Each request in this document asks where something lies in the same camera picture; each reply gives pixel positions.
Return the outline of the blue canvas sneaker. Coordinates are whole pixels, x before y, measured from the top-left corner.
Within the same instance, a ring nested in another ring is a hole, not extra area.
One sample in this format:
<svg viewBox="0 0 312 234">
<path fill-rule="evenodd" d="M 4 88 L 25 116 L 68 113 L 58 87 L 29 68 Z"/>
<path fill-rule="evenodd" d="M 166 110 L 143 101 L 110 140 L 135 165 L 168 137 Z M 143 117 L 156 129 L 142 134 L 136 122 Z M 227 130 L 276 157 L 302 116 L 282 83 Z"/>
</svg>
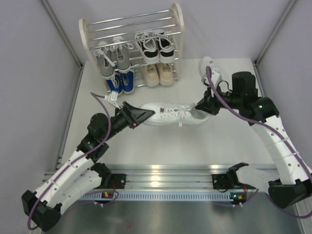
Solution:
<svg viewBox="0 0 312 234">
<path fill-rule="evenodd" d="M 120 80 L 120 74 L 115 73 L 110 79 L 106 80 L 110 91 L 115 91 L 118 95 L 121 95 L 123 92 L 122 84 Z"/>
<path fill-rule="evenodd" d="M 122 89 L 125 94 L 130 94 L 135 89 L 134 71 L 130 69 L 127 73 L 121 74 Z"/>
</svg>

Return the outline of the beige lace sneaker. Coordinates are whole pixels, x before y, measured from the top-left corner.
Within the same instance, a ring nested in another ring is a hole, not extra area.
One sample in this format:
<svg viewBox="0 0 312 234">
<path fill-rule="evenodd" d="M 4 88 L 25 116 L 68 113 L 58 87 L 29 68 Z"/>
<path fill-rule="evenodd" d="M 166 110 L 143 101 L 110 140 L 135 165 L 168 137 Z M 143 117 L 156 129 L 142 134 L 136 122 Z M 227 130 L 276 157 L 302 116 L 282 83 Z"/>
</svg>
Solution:
<svg viewBox="0 0 312 234">
<path fill-rule="evenodd" d="M 147 86 L 156 87 L 159 85 L 159 75 L 154 64 L 142 66 L 141 72 L 144 76 Z"/>
<path fill-rule="evenodd" d="M 174 82 L 173 69 L 170 63 L 158 63 L 157 69 L 159 73 L 160 84 L 170 86 Z"/>
</svg>

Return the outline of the grey canvas sneaker back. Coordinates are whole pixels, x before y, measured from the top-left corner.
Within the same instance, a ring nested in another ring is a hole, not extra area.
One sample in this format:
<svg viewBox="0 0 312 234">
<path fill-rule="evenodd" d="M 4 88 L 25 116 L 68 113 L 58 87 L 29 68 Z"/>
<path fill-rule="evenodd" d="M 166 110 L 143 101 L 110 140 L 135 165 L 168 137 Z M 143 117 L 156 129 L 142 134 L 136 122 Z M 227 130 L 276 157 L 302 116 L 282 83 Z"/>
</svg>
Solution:
<svg viewBox="0 0 312 234">
<path fill-rule="evenodd" d="M 107 44 L 105 41 L 100 41 L 98 43 L 100 48 L 94 51 L 94 55 L 96 56 L 101 75 L 106 80 L 109 80 L 115 75 L 115 64 L 111 60 L 112 52 L 110 47 L 102 47 Z"/>
</svg>

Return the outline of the grey canvas sneaker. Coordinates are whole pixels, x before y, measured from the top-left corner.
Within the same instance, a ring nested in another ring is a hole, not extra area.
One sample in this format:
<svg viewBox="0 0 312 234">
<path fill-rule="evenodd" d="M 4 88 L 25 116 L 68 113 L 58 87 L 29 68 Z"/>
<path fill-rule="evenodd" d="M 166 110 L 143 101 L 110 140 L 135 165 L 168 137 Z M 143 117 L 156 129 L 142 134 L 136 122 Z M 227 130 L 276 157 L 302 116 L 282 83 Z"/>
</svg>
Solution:
<svg viewBox="0 0 312 234">
<path fill-rule="evenodd" d="M 110 47 L 102 47 L 107 44 L 105 41 L 100 41 L 98 43 L 100 48 L 94 51 L 94 55 L 96 56 L 101 75 L 106 80 L 109 80 L 115 75 L 115 64 L 111 60 L 112 52 Z"/>
<path fill-rule="evenodd" d="M 120 73 L 127 73 L 131 69 L 130 50 L 134 46 L 126 42 L 122 36 L 113 37 L 112 43 L 114 45 L 110 47 L 110 50 L 116 57 L 117 69 Z"/>
</svg>

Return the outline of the grey canvas sneaker front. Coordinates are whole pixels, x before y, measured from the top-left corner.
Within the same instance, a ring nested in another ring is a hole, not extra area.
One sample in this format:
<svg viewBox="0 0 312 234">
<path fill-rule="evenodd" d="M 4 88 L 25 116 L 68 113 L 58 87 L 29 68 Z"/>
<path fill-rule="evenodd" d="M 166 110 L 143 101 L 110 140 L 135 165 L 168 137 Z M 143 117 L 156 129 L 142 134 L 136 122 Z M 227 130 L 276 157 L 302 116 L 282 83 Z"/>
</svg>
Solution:
<svg viewBox="0 0 312 234">
<path fill-rule="evenodd" d="M 131 69 L 130 50 L 134 46 L 126 42 L 122 36 L 113 37 L 112 43 L 114 45 L 110 47 L 110 50 L 116 57 L 117 69 L 120 73 L 127 73 Z"/>
</svg>

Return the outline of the black white sneaker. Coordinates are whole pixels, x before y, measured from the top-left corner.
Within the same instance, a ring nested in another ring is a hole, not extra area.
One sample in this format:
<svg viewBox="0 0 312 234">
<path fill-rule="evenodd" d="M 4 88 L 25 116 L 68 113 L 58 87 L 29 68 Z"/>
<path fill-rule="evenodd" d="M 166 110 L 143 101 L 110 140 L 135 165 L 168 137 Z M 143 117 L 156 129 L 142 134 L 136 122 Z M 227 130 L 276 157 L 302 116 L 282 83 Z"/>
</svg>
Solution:
<svg viewBox="0 0 312 234">
<path fill-rule="evenodd" d="M 156 44 L 159 50 L 161 63 L 173 63 L 175 60 L 174 47 L 172 45 L 170 34 L 172 31 L 165 31 L 163 29 L 156 29 L 153 31 Z"/>
<path fill-rule="evenodd" d="M 135 44 L 147 64 L 160 62 L 156 40 L 152 38 L 151 32 L 136 33 Z"/>
</svg>

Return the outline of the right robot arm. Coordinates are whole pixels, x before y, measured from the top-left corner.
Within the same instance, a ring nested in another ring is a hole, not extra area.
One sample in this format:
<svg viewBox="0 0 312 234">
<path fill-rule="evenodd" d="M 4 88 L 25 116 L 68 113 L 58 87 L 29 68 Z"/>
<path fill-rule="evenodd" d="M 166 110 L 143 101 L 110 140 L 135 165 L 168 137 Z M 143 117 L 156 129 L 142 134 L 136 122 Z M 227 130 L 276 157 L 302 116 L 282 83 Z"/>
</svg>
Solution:
<svg viewBox="0 0 312 234">
<path fill-rule="evenodd" d="M 280 209 L 310 197 L 312 170 L 302 160 L 287 135 L 273 101 L 258 95 L 255 76 L 250 72 L 234 73 L 232 88 L 223 92 L 219 85 L 213 83 L 215 75 L 215 72 L 208 70 L 203 76 L 202 82 L 207 90 L 195 108 L 213 116 L 224 108 L 247 122 L 263 142 L 279 175 L 275 179 L 270 174 L 241 162 L 226 172 L 230 188 L 250 185 L 265 192 Z"/>
</svg>

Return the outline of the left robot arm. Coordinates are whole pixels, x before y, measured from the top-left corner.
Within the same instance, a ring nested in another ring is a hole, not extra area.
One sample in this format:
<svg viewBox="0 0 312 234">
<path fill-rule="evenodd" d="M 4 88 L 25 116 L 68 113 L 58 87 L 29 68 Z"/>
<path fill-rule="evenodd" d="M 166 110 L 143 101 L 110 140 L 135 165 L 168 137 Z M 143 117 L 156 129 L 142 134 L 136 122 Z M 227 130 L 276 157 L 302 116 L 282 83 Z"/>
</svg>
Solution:
<svg viewBox="0 0 312 234">
<path fill-rule="evenodd" d="M 111 170 L 98 160 L 106 153 L 107 140 L 129 127 L 134 129 L 155 114 L 123 102 L 110 117 L 108 111 L 94 114 L 87 127 L 88 133 L 61 168 L 33 192 L 21 197 L 24 213 L 31 223 L 43 232 L 52 229 L 65 211 L 87 192 L 111 183 Z"/>
</svg>

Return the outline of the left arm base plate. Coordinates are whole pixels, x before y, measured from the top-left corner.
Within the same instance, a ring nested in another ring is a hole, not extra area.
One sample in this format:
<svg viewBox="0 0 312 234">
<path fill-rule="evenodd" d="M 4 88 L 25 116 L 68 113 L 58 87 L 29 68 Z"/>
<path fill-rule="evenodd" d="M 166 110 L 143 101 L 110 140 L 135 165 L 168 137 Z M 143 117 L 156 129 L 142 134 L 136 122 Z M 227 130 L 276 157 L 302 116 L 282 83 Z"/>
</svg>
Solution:
<svg viewBox="0 0 312 234">
<path fill-rule="evenodd" d="M 104 189 L 124 189 L 126 185 L 126 174 L 110 174 L 106 177 L 101 187 Z"/>
</svg>

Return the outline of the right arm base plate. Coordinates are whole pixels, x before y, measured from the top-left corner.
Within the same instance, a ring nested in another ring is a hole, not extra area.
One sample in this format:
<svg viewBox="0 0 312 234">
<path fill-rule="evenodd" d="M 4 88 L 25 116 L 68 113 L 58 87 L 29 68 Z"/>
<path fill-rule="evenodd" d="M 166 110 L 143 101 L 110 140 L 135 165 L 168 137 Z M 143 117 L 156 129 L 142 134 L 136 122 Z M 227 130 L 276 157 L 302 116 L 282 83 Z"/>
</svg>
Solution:
<svg viewBox="0 0 312 234">
<path fill-rule="evenodd" d="M 212 174 L 213 188 L 215 190 L 225 191 L 231 189 L 255 189 L 251 185 L 244 185 L 238 182 L 237 178 L 230 174 Z"/>
</svg>

